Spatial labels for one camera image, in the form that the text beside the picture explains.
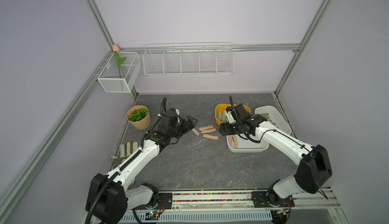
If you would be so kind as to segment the pink knife top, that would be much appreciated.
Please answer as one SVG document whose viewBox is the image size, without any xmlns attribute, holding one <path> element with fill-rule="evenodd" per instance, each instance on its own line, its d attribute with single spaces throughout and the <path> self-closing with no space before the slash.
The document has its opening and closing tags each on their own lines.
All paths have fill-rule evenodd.
<svg viewBox="0 0 389 224">
<path fill-rule="evenodd" d="M 213 129 L 213 125 L 209 125 L 209 126 L 206 126 L 206 127 L 200 127 L 199 130 L 200 131 L 203 131 L 203 130 L 209 130 L 209 129 Z"/>
</svg>

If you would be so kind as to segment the mint knife bottom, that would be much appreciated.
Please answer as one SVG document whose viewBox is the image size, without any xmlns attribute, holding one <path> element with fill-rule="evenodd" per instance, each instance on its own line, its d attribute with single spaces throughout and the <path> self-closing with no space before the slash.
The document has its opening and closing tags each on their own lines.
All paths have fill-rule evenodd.
<svg viewBox="0 0 389 224">
<path fill-rule="evenodd" d="M 225 112 L 223 112 L 223 114 L 222 114 L 222 117 L 221 117 L 221 121 L 222 122 L 225 122 L 226 121 L 226 113 Z"/>
</svg>

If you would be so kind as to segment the yellow storage box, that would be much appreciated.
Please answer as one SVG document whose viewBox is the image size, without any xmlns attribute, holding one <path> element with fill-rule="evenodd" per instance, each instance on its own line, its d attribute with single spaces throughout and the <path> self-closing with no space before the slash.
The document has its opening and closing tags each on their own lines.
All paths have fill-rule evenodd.
<svg viewBox="0 0 389 224">
<path fill-rule="evenodd" d="M 228 107 L 230 107 L 231 105 L 228 104 L 228 103 L 220 103 L 218 104 L 216 107 L 215 107 L 215 119 L 216 119 L 216 123 L 217 125 L 221 125 L 222 123 L 228 123 L 229 122 L 229 119 L 228 117 L 225 115 L 225 111 L 227 110 Z M 251 109 L 246 106 L 246 105 L 242 105 L 242 107 L 244 107 L 244 109 L 251 113 Z"/>
</svg>

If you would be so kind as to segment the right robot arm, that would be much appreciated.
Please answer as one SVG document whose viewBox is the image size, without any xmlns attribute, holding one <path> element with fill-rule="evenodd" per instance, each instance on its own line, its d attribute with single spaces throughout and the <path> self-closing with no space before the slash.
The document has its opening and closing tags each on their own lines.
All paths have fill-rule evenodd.
<svg viewBox="0 0 389 224">
<path fill-rule="evenodd" d="M 225 112 L 228 120 L 220 125 L 222 136 L 239 136 L 254 144 L 266 141 L 298 166 L 295 173 L 268 188 L 266 201 L 269 205 L 279 206 L 287 198 L 302 192 L 323 193 L 323 184 L 333 174 L 328 152 L 323 146 L 314 147 L 297 140 L 265 117 L 251 114 L 242 104 L 234 104 L 232 100 Z"/>
</svg>

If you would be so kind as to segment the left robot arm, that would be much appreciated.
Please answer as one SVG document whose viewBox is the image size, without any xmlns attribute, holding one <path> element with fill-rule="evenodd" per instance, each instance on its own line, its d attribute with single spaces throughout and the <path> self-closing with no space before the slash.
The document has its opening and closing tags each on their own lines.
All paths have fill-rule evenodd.
<svg viewBox="0 0 389 224">
<path fill-rule="evenodd" d="M 183 118 L 178 109 L 167 109 L 166 102 L 167 98 L 163 98 L 158 119 L 143 134 L 140 146 L 116 168 L 105 175 L 98 173 L 91 180 L 85 208 L 86 224 L 93 216 L 102 224 L 117 224 L 129 209 L 158 206 L 158 188 L 148 183 L 134 189 L 129 186 L 153 158 L 172 144 L 172 139 L 180 140 L 198 122 L 191 116 Z"/>
</svg>

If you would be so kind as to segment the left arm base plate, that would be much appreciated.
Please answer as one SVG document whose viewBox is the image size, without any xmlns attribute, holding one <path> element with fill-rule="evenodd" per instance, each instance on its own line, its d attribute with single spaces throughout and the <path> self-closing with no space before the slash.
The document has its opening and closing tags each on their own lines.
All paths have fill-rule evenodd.
<svg viewBox="0 0 389 224">
<path fill-rule="evenodd" d="M 153 195 L 151 200 L 145 204 L 136 207 L 136 210 L 154 210 L 154 209 L 171 209 L 173 203 L 173 194 L 171 192 L 159 192 Z"/>
</svg>

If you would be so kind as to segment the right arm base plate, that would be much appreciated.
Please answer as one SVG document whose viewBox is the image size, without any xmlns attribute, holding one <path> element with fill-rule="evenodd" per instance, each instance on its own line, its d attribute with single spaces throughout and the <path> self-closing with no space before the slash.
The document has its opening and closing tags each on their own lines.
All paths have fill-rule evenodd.
<svg viewBox="0 0 389 224">
<path fill-rule="evenodd" d="M 281 199 L 275 193 L 268 191 L 253 191 L 250 199 L 255 208 L 295 206 L 292 196 Z"/>
</svg>

